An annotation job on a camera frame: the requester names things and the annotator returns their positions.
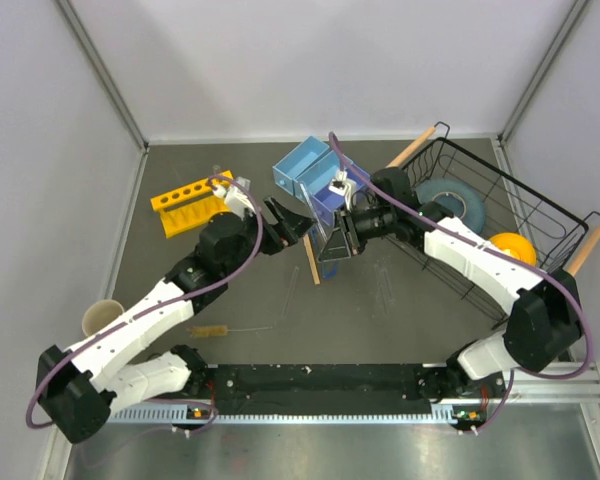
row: wire basket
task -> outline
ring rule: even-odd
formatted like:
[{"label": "wire basket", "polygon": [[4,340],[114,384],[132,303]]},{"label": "wire basket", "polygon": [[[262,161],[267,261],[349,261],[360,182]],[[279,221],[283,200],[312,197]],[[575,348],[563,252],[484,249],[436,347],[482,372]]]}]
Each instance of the wire basket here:
[{"label": "wire basket", "polygon": [[[536,250],[537,266],[548,272],[567,263],[589,229],[587,219],[593,212],[585,219],[578,218],[447,138],[432,141],[402,169],[413,188],[440,177],[460,180],[472,187],[486,207],[487,220],[481,236],[489,239],[504,232],[524,236]],[[507,318],[486,292],[453,268],[396,238],[388,239],[489,317],[498,321]]]}]

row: gray tabletop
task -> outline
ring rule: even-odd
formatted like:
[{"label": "gray tabletop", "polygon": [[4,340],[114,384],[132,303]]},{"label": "gray tabletop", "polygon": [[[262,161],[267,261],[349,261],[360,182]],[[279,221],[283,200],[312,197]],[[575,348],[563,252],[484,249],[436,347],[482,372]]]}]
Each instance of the gray tabletop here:
[{"label": "gray tabletop", "polygon": [[[463,146],[494,162],[488,140]],[[348,156],[373,171],[405,142],[344,142]],[[152,147],[133,214],[114,298],[138,301],[197,243],[200,229],[166,239],[152,196],[204,178],[214,165],[251,179],[257,198],[274,195],[309,214],[278,188],[271,167],[294,144]],[[146,352],[175,344],[197,347],[211,363],[441,362],[489,333],[494,321],[386,240],[364,255],[341,262],[337,275],[312,282],[302,245],[272,257],[260,255],[215,303],[163,335]],[[228,325],[225,337],[194,339],[194,325]]]}]

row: blue box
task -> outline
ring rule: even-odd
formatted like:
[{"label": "blue box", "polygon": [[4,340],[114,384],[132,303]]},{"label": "blue box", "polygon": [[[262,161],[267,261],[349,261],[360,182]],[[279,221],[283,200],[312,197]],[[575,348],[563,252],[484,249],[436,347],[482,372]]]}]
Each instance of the blue box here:
[{"label": "blue box", "polygon": [[[361,173],[364,173],[365,177],[369,178],[369,174],[367,172]],[[350,174],[349,177],[356,182],[356,192],[365,188],[364,183],[362,183],[362,181],[353,174]],[[338,195],[337,193],[333,193],[331,190],[329,190],[329,186],[327,185],[315,195],[311,196],[311,203],[313,204],[313,207],[315,208],[316,213],[318,214],[318,217],[322,223],[333,228],[333,212],[344,205],[344,197]]]},{"label": "blue box", "polygon": [[309,137],[273,166],[273,179],[289,195],[302,198],[298,177],[329,150],[329,145]]},{"label": "blue box", "polygon": [[[344,197],[329,190],[329,183],[331,183],[339,168],[340,159],[338,155],[335,152],[329,152],[298,177],[298,182],[302,182],[307,186],[307,190],[311,195],[311,203],[313,203],[320,220],[330,227],[333,227],[333,212],[344,205]],[[347,178],[356,182],[356,192],[364,187],[362,180],[351,173],[350,168],[345,168],[345,170],[348,172]],[[369,178],[369,174],[361,168],[358,168],[357,172],[363,173],[367,179]],[[304,201],[300,189],[296,191],[296,197]]]}]

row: metal frame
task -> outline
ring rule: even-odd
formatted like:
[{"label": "metal frame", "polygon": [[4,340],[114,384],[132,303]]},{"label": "metal frame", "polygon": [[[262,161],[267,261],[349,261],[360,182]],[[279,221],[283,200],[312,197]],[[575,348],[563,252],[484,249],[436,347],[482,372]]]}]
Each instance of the metal frame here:
[{"label": "metal frame", "polygon": [[522,116],[526,112],[531,100],[538,92],[538,89],[542,85],[544,79],[549,73],[552,65],[554,64],[556,58],[564,48],[567,40],[569,39],[571,33],[578,25],[578,21],[582,18],[582,14],[585,12],[586,7],[589,5],[589,0],[575,0],[567,17],[560,25],[558,32],[555,37],[551,41],[547,52],[544,54],[542,61],[536,68],[531,80],[529,81],[527,87],[525,88],[520,100],[516,104],[516,107],[513,109],[509,120],[504,126],[502,133],[500,134],[500,139],[503,142],[508,142],[513,133],[515,132]]},{"label": "metal frame", "polygon": [[[444,367],[444,364],[428,365]],[[574,371],[577,363],[553,363],[545,373],[560,375]],[[216,421],[223,425],[417,425],[452,424],[454,407],[479,406],[480,398],[442,399],[431,405],[430,414],[394,415],[220,415]],[[544,380],[524,372],[518,372],[507,404],[579,404],[600,408],[600,376],[595,366],[577,380]],[[187,405],[140,403],[113,415],[112,424],[204,424],[206,420],[187,418]]]},{"label": "metal frame", "polygon": [[78,44],[80,47],[82,47],[82,51],[89,60],[89,64],[93,68],[93,72],[104,88],[114,109],[116,112],[118,112],[118,115],[120,115],[120,119],[127,127],[129,134],[133,138],[134,142],[136,142],[138,145],[138,148],[146,151],[149,147],[149,143],[142,134],[138,123],[133,118],[133,114],[122,98],[120,90],[116,86],[111,73],[109,73],[109,69],[100,57],[98,50],[91,40],[91,37],[87,33],[87,30],[85,29],[82,20],[80,20],[80,17],[78,16],[78,13],[76,12],[71,0],[54,0],[54,2],[66,20],[69,30],[71,30],[78,41]]},{"label": "metal frame", "polygon": [[73,445],[69,443],[58,427],[51,427],[50,430],[38,474],[35,477],[37,480],[62,479],[69,466],[69,456]]},{"label": "metal frame", "polygon": [[[361,141],[411,141],[416,140],[422,135],[422,132],[402,132],[385,134],[338,134],[341,142],[361,142]],[[328,141],[327,135],[314,135],[322,141]],[[470,140],[475,138],[497,138],[497,132],[474,132],[474,133],[449,133],[450,140]],[[248,143],[300,143],[307,139],[307,135],[284,135],[275,137],[215,137],[203,139],[185,139],[185,140],[152,140],[151,146],[172,146],[172,145],[216,145],[226,143],[248,144]]]},{"label": "metal frame", "polygon": [[145,150],[142,152],[140,157],[140,161],[138,162],[138,166],[136,168],[136,172],[134,175],[133,184],[129,191],[129,199],[127,201],[127,206],[124,210],[124,216],[122,218],[122,224],[120,231],[118,232],[116,242],[116,248],[113,253],[113,257],[111,259],[111,267],[109,270],[109,275],[107,277],[107,283],[103,289],[102,298],[111,298],[113,295],[113,290],[116,286],[116,280],[118,278],[118,272],[120,270],[120,263],[122,262],[122,254],[124,252],[124,246],[127,243],[127,236],[129,235],[129,227],[131,226],[131,218],[133,217],[133,210],[136,207],[136,202],[138,200],[138,192],[140,191],[140,183],[142,182],[142,176],[144,175],[144,168],[147,164],[147,158],[149,157],[149,150]]}]

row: paper cup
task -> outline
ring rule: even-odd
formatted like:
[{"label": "paper cup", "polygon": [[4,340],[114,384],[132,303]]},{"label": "paper cup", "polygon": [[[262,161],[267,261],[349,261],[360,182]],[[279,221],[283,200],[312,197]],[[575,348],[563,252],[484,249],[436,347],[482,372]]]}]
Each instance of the paper cup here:
[{"label": "paper cup", "polygon": [[87,337],[102,330],[124,313],[124,307],[110,298],[91,305],[82,317],[82,331]]}]

